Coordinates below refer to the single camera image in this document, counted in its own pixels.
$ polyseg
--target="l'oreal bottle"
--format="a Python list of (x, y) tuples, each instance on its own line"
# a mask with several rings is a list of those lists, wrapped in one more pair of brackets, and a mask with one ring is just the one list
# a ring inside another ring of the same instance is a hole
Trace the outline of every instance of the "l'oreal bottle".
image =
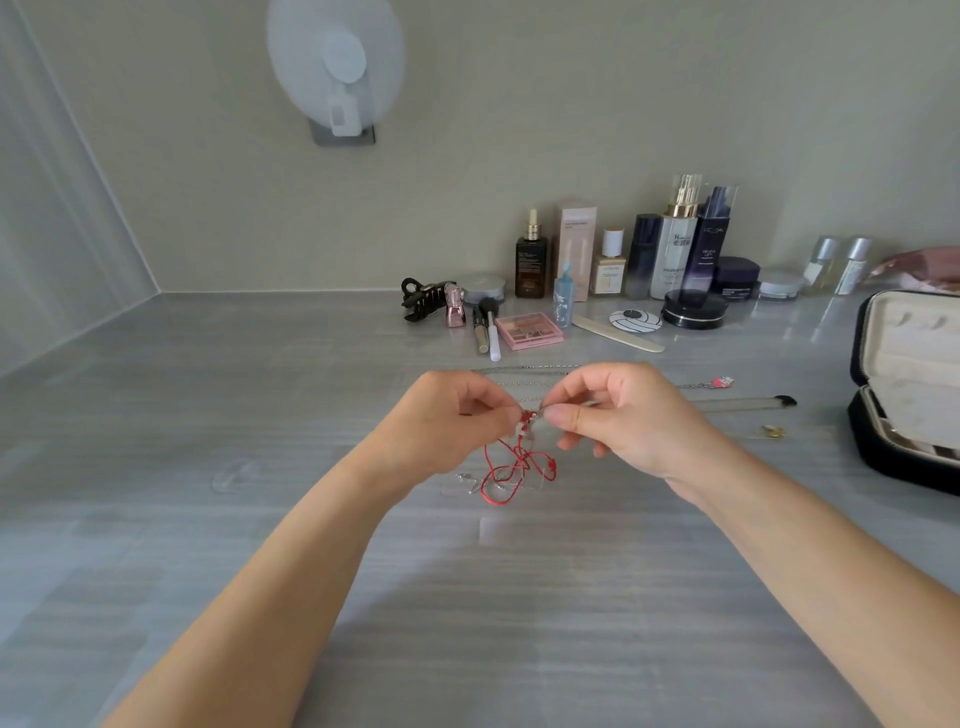
[(553, 283), (553, 318), (560, 328), (570, 326), (573, 318), (573, 278), (570, 277), (570, 264), (564, 264), (564, 274)]
[(697, 228), (697, 196), (703, 178), (703, 175), (674, 178), (657, 244), (657, 261), (650, 281), (651, 298), (662, 300), (670, 291), (683, 287), (690, 244)]
[(697, 229), (690, 245), (690, 258), (686, 263), (684, 288), (708, 291), (713, 282), (717, 258), (723, 248), (724, 238), (730, 228), (730, 215), (739, 185), (715, 186), (707, 200), (700, 205)]

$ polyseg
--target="pink eyeshadow palette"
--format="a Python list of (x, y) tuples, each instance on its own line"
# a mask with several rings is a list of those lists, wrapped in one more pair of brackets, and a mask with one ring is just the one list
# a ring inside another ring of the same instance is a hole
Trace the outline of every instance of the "pink eyeshadow palette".
[(514, 352), (521, 349), (545, 347), (548, 344), (560, 344), (564, 333), (547, 317), (545, 313), (527, 313), (497, 319), (496, 327), (506, 340), (507, 346)]

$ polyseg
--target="skincare bottle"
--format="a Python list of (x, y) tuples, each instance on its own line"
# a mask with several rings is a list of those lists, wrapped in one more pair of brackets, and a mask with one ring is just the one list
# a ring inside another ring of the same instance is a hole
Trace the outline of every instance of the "skincare bottle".
[(697, 229), (693, 233), (690, 245), (690, 258), (686, 263), (684, 289), (707, 291), (713, 281), (713, 269), (723, 248), (727, 229), (730, 227), (730, 215), (736, 200), (737, 184), (715, 186), (710, 190), (707, 201), (700, 205), (697, 216)]
[(593, 277), (590, 293), (595, 296), (615, 296), (623, 287), (623, 271), (627, 258), (623, 253), (623, 228), (606, 228), (603, 231), (603, 252), (593, 259)]
[(824, 235), (813, 248), (810, 262), (804, 268), (805, 291), (819, 293), (825, 287), (836, 287), (833, 275), (836, 266), (836, 256), (840, 252), (840, 238)]
[(867, 255), (870, 254), (873, 244), (873, 239), (869, 237), (857, 237), (853, 240), (847, 252), (847, 263), (843, 274), (833, 291), (837, 296), (849, 296), (863, 278), (863, 269), (867, 267)]
[(636, 217), (634, 239), (630, 243), (630, 257), (627, 259), (627, 273), (623, 281), (623, 293), (628, 299), (639, 301), (650, 295), (650, 280), (654, 276), (657, 244), (660, 242), (662, 228), (662, 215), (646, 214)]
[(530, 210), (527, 231), (516, 242), (516, 297), (541, 299), (546, 295), (548, 241), (540, 237), (537, 211)]
[(570, 264), (564, 263), (564, 274), (553, 283), (553, 319), (560, 328), (569, 327), (573, 319), (573, 293)]
[(697, 228), (697, 195), (703, 178), (703, 175), (677, 175), (674, 178), (650, 281), (651, 298), (662, 300), (684, 283), (690, 244)]

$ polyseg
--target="white fan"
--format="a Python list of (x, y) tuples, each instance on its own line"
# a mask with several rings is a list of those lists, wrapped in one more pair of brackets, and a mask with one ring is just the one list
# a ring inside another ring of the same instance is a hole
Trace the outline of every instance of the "white fan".
[(403, 30), (387, 0), (271, 0), (267, 47), (290, 100), (335, 136), (360, 136), (403, 86)]

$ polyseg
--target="makeup brush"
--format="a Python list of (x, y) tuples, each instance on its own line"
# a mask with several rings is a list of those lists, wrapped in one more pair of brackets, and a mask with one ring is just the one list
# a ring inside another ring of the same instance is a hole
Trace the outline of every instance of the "makeup brush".
[(473, 308), (473, 335), (477, 337), (477, 349), (480, 353), (487, 353), (490, 350), (487, 324), (484, 322), (483, 314), (476, 307)]
[(487, 333), (490, 335), (490, 361), (500, 360), (500, 337), (496, 332), (496, 314), (500, 306), (494, 299), (484, 299), (480, 302), (480, 312), (487, 320)]

